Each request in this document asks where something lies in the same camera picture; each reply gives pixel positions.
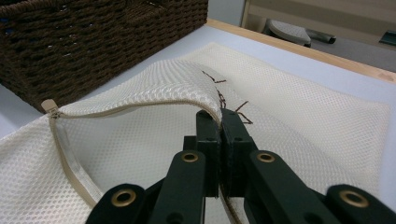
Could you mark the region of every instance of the white mesh fabric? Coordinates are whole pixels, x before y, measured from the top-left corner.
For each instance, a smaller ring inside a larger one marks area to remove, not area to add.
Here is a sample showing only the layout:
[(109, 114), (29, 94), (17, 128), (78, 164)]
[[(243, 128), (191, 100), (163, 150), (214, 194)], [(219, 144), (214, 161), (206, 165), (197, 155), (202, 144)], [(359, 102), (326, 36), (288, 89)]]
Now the white mesh fabric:
[[(238, 110), (261, 149), (279, 154), (311, 188), (347, 183), (377, 194), (389, 107), (320, 87), (218, 45), (183, 60), (155, 63), (137, 77), (64, 106), (67, 115), (125, 111), (97, 119), (58, 119), (71, 149), (99, 189), (146, 188), (164, 177), (195, 113)], [(0, 222), (83, 223), (90, 212), (65, 178), (47, 118), (0, 142)], [(246, 223), (241, 200), (233, 207)], [(228, 223), (208, 199), (206, 223)]]
[[(382, 149), (388, 130), (388, 105), (367, 102), (329, 90), (216, 44), (197, 50), (183, 59), (211, 67), (224, 76), (227, 82), (222, 84), (230, 85), (224, 90), (236, 92), (231, 97), (225, 97), (227, 102), (234, 100), (235, 96), (241, 97), (241, 102), (248, 101), (247, 106), (253, 105), (255, 109), (251, 111), (252, 115), (249, 115), (247, 107), (243, 107), (249, 118), (258, 115), (264, 119), (265, 117), (258, 114), (260, 112), (284, 125), (275, 125), (273, 129), (278, 135), (277, 138), (280, 138), (277, 141), (276, 138), (266, 140), (265, 134), (259, 132), (268, 127), (267, 121), (248, 125), (249, 133), (257, 136), (254, 140), (259, 144), (262, 142), (262, 147), (268, 147), (265, 141), (276, 142), (278, 147), (288, 146), (286, 140), (290, 138), (282, 133), (293, 130), (293, 137), (305, 138), (312, 145), (306, 150), (312, 148), (322, 153), (326, 156), (326, 161), (333, 161), (334, 166), (342, 168), (359, 180), (359, 187), (377, 195)], [(295, 163), (292, 166), (295, 169), (307, 164), (305, 156), (308, 159), (310, 154), (295, 157), (290, 153), (294, 153), (298, 148), (291, 142), (290, 148), (293, 150), (279, 153), (285, 159), (289, 158), (286, 160), (287, 163)], [(322, 164), (318, 161), (311, 162), (317, 165), (316, 168), (312, 168), (314, 171)], [(320, 176), (332, 176), (333, 173), (329, 171), (317, 172), (315, 175), (299, 175), (308, 185), (315, 185), (321, 181)]]
[(90, 211), (64, 175), (46, 116), (0, 141), (0, 223), (84, 223)]

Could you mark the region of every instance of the screw hole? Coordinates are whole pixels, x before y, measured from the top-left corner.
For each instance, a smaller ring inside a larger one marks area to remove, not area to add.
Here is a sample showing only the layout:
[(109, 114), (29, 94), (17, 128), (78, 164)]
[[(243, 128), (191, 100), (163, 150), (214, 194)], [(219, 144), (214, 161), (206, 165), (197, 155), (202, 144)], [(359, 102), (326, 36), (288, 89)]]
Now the screw hole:
[(198, 161), (198, 155), (196, 155), (195, 153), (186, 153), (183, 154), (182, 160), (186, 162)]
[(363, 208), (369, 205), (369, 201), (366, 198), (352, 190), (340, 191), (340, 197), (344, 202), (355, 207)]
[(257, 155), (257, 159), (259, 161), (263, 161), (263, 162), (273, 162), (273, 161), (275, 161), (275, 157), (273, 155), (265, 153), (265, 152), (260, 153), (259, 155)]
[(133, 203), (136, 199), (136, 193), (131, 189), (120, 189), (113, 197), (111, 197), (111, 202), (116, 207), (124, 207)]
[(167, 218), (166, 222), (168, 224), (182, 224), (183, 216), (180, 213), (171, 213)]
[(313, 213), (306, 213), (304, 215), (304, 219), (309, 224), (322, 224), (323, 223), (323, 220), (319, 216), (317, 216)]

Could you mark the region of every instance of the zipper pull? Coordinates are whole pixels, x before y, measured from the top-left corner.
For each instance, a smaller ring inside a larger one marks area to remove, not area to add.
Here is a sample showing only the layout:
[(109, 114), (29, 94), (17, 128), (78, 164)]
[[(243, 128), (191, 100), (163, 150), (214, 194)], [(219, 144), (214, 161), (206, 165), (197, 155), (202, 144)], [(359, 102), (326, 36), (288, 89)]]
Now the zipper pull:
[(53, 119), (58, 119), (62, 112), (58, 110), (58, 106), (56, 105), (55, 101), (52, 99), (48, 99), (41, 103), (41, 107), (49, 114), (49, 116)]

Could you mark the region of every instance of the wooden edge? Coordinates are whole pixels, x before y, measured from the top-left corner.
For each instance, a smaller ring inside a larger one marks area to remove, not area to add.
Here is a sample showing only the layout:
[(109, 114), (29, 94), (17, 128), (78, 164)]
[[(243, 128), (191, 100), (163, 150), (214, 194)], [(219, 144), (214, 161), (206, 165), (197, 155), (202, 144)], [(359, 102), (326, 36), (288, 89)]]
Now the wooden edge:
[(350, 61), (345, 58), (341, 58), (338, 56), (334, 56), (325, 52), (321, 52), (315, 49), (309, 49), (303, 46), (299, 46), (296, 44), (292, 44), (287, 41), (283, 41), (277, 38), (273, 38), (269, 35), (262, 35), (253, 31), (249, 31), (247, 29), (237, 27), (231, 24), (224, 23), (222, 21), (215, 21), (212, 19), (207, 19), (206, 25), (211, 26), (213, 28), (226, 31), (228, 33), (234, 35), (240, 35), (242, 37), (246, 37), (263, 44), (267, 44), (279, 49), (284, 49), (289, 52), (293, 52), (307, 58), (311, 58), (323, 63), (328, 63), (337, 67), (344, 68), (346, 70), (356, 72), (367, 77), (374, 77), (389, 83), (396, 84), (396, 73), (392, 73), (390, 71), (372, 67), (370, 65), (364, 63), (357, 63), (354, 61)]

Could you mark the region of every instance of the wicker basket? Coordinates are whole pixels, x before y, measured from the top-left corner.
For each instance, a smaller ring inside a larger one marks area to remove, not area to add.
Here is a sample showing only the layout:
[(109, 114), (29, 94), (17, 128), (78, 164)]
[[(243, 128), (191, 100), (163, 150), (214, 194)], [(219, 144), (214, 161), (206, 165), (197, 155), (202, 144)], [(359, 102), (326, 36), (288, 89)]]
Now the wicker basket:
[(0, 0), (0, 84), (76, 101), (206, 22), (207, 0)]

